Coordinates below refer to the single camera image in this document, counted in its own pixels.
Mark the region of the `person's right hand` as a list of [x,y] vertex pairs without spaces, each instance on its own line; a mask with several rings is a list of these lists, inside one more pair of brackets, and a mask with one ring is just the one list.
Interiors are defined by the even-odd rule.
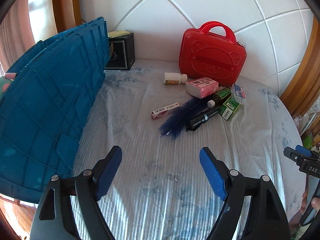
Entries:
[[[301,213],[303,213],[305,211],[305,208],[306,208],[306,198],[308,196],[308,192],[305,191],[302,195],[303,197],[303,200],[302,200],[302,206],[300,208],[300,211]],[[311,201],[311,205],[312,207],[316,210],[316,211],[319,211],[320,210],[320,199],[319,198],[313,198],[312,201]]]

